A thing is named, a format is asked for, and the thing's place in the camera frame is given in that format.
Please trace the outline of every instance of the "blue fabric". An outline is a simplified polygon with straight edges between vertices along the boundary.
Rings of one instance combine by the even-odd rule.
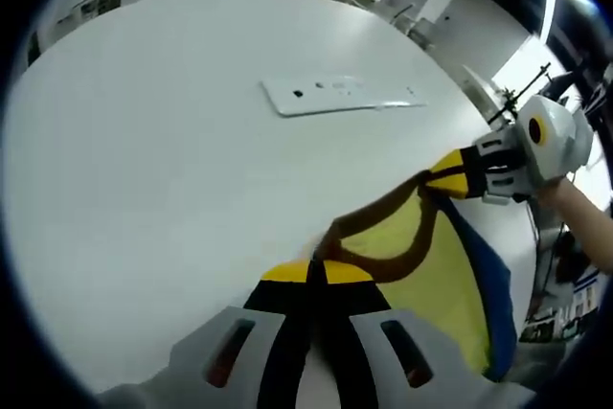
[[[481,294],[489,333],[489,368],[485,377],[501,380],[511,367],[517,333],[513,322],[511,273],[500,257],[460,215],[451,200],[433,195],[434,202],[451,221],[470,260]]]

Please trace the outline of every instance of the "table surface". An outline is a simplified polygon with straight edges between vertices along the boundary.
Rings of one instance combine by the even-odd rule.
[[[313,72],[406,82],[429,105],[278,117],[260,80]],[[16,279],[86,386],[142,381],[261,273],[310,255],[334,217],[487,131],[444,71],[367,11],[144,0],[61,39],[13,88],[2,179]],[[526,208],[459,208],[509,266],[519,328],[534,277]]]

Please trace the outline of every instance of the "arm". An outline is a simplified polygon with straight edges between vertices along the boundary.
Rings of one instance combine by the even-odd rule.
[[[538,199],[557,211],[599,270],[613,273],[613,220],[566,178],[541,190]]]

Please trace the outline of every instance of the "brown cord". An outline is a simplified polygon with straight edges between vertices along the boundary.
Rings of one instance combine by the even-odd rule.
[[[335,219],[315,250],[314,258],[356,265],[368,272],[375,283],[396,282],[413,273],[430,250],[438,212],[423,186],[428,173],[422,171],[370,205]],[[411,246],[404,253],[391,259],[378,260],[360,256],[342,247],[342,239],[364,232],[395,213],[415,189],[418,189],[421,198],[420,225]]]

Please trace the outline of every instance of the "black cable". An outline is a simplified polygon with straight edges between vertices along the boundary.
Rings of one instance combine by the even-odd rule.
[[[394,21],[396,21],[398,19],[399,16],[401,16],[404,12],[406,12],[407,10],[411,10],[414,7],[414,4],[410,4],[408,7],[405,7],[404,9],[402,9],[401,11],[399,11],[398,13],[396,13],[393,17],[392,17],[392,21],[390,21],[391,23],[394,23]]]

